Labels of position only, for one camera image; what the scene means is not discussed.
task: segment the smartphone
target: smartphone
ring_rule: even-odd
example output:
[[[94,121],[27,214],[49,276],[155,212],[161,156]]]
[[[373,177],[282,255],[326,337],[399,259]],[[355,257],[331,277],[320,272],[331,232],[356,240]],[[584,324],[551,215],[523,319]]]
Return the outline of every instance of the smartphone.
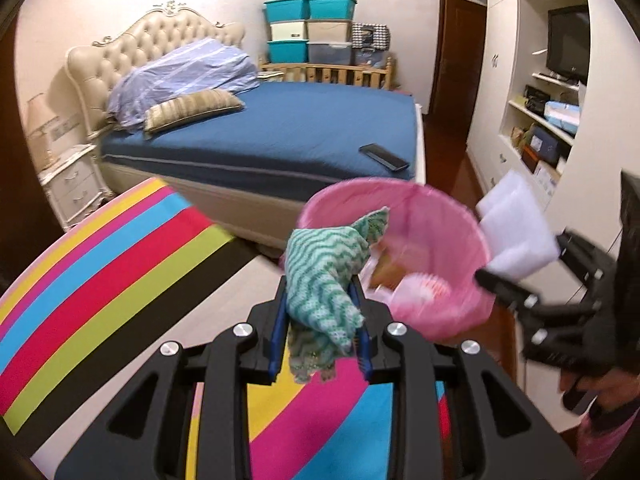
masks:
[[[394,173],[406,170],[409,167],[409,163],[406,160],[394,155],[379,144],[367,144],[366,146],[361,146],[358,151],[379,162]]]

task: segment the striped pillow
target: striped pillow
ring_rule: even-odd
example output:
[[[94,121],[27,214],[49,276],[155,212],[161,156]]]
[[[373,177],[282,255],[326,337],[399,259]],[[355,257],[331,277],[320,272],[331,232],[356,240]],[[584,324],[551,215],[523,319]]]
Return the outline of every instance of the striped pillow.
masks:
[[[216,115],[237,112],[244,103],[231,92],[207,89],[152,106],[146,111],[145,137]]]

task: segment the tufted headboard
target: tufted headboard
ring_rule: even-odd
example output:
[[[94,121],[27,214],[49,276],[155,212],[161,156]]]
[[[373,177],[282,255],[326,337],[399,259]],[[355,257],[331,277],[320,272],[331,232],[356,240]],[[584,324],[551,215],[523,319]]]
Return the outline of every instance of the tufted headboard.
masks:
[[[65,70],[78,91],[88,139],[97,139],[112,129],[106,108],[111,90],[122,76],[207,36],[240,46],[244,27],[239,23],[214,25],[195,10],[169,2],[146,13],[115,39],[106,37],[91,46],[70,49]]]

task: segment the white foam block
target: white foam block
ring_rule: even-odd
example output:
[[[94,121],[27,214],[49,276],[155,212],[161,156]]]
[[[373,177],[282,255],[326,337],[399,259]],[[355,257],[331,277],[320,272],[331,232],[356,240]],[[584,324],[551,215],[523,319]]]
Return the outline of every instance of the white foam block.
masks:
[[[494,259],[487,269],[512,280],[523,280],[560,257],[529,185],[510,171],[478,204],[480,227]]]

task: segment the table lamp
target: table lamp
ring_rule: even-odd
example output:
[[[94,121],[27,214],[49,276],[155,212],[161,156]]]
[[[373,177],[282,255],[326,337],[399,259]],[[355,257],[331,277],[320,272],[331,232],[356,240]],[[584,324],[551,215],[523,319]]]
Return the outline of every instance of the table lamp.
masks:
[[[58,116],[49,108],[44,94],[38,94],[27,103],[27,144],[31,160],[39,173],[55,163],[51,151],[51,137],[46,131]]]

